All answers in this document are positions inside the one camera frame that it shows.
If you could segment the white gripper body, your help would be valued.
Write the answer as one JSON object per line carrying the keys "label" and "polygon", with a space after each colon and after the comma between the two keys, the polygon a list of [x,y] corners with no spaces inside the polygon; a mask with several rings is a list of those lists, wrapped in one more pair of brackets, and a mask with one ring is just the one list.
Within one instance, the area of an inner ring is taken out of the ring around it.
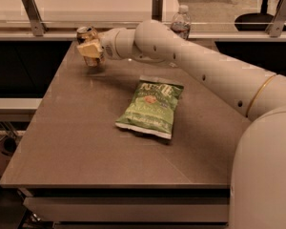
{"label": "white gripper body", "polygon": [[111,29],[99,34],[100,44],[106,58],[119,60],[120,56],[116,49],[116,38],[120,33],[120,29]]}

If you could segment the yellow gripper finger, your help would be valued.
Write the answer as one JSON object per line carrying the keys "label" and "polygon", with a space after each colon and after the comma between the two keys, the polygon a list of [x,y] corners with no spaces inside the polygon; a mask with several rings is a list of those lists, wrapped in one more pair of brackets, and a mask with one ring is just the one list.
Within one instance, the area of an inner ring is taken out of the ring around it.
{"label": "yellow gripper finger", "polygon": [[81,55],[90,58],[100,58],[102,54],[101,44],[98,39],[82,43],[77,46],[77,49]]}

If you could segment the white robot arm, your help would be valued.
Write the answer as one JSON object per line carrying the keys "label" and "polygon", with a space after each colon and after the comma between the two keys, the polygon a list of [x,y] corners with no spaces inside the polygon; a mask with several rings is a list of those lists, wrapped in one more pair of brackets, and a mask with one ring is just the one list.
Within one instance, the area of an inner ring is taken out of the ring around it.
{"label": "white robot arm", "polygon": [[88,57],[174,63],[251,120],[235,151],[229,229],[286,229],[286,77],[201,47],[154,20],[78,47]]}

